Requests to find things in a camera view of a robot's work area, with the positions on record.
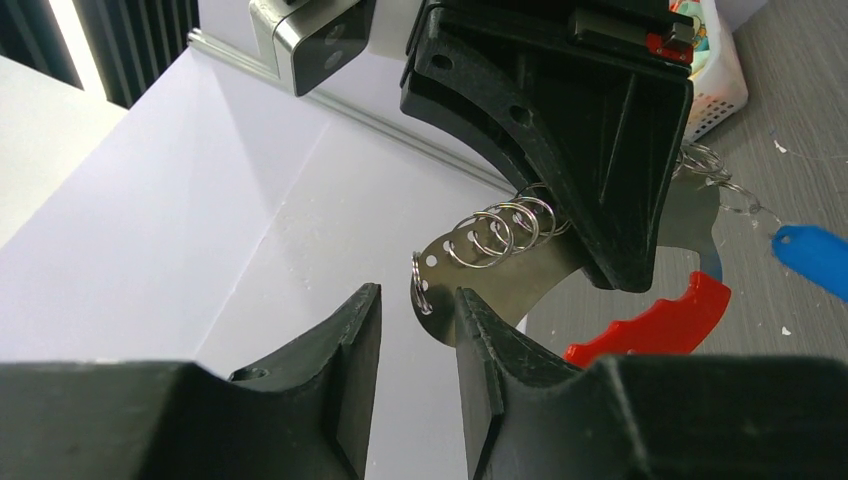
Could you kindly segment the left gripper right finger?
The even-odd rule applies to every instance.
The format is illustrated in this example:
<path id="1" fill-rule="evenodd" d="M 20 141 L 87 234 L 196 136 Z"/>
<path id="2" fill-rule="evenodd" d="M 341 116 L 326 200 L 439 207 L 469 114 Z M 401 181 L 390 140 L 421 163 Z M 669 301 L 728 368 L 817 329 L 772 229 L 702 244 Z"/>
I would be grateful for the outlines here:
<path id="1" fill-rule="evenodd" d="M 843 479 L 847 367 L 612 355 L 579 368 L 455 292 L 471 479 Z"/>

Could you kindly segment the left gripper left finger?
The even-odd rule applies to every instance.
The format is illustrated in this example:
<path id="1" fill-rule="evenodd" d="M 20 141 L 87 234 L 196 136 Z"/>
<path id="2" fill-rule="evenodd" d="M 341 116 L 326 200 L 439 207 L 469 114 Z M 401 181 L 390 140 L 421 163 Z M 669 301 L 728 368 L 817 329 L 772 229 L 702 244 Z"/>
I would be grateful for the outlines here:
<path id="1" fill-rule="evenodd" d="M 382 326 L 366 283 L 221 378 L 193 362 L 1 367 L 5 479 L 361 479 Z"/>

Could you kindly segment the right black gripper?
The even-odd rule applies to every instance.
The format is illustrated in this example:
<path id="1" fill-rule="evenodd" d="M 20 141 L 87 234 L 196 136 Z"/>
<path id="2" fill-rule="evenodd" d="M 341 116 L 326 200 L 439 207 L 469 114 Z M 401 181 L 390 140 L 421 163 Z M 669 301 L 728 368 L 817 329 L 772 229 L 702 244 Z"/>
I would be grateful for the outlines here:
<path id="1" fill-rule="evenodd" d="M 696 29 L 667 1 L 423 1 L 401 111 L 511 185 L 544 185 L 602 289 L 653 282 L 693 102 Z"/>

